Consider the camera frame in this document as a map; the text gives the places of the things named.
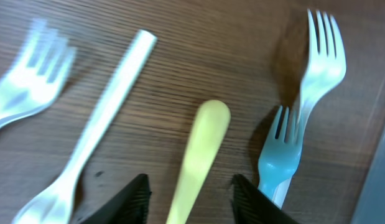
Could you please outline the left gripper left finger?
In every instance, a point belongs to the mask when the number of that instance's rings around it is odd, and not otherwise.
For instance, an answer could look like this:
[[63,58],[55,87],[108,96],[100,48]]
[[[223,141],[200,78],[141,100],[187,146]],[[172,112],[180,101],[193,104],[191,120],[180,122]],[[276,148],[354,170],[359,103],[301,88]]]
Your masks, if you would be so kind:
[[146,224],[151,194],[148,175],[139,174],[81,224]]

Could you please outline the yellow plastic fork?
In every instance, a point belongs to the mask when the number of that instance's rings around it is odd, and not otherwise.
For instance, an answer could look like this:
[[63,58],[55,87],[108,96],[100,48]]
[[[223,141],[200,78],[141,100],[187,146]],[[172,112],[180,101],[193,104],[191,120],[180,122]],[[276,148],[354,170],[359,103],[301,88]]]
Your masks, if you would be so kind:
[[185,224],[225,138],[231,113],[220,100],[200,105],[188,137],[166,224]]

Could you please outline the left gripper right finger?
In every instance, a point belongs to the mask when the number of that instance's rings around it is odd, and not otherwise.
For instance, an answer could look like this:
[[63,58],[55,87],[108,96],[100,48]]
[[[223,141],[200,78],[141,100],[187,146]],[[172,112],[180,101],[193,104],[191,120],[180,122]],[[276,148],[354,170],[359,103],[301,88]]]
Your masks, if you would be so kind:
[[242,174],[232,178],[234,221],[236,224],[299,224],[273,204]]

